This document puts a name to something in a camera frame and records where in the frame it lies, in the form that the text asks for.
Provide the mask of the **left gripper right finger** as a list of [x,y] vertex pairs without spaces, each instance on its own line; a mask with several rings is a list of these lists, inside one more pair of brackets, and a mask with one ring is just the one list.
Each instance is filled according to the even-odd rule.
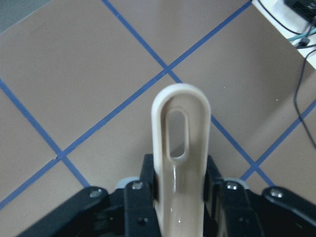
[[252,192],[241,180],[223,178],[211,156],[204,183],[205,237],[314,237],[316,206],[278,186]]

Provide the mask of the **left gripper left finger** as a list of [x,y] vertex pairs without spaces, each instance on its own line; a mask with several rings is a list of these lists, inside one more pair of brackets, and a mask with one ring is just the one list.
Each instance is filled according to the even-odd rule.
[[113,193],[84,188],[21,232],[21,237],[156,237],[153,155],[144,156],[139,180]]

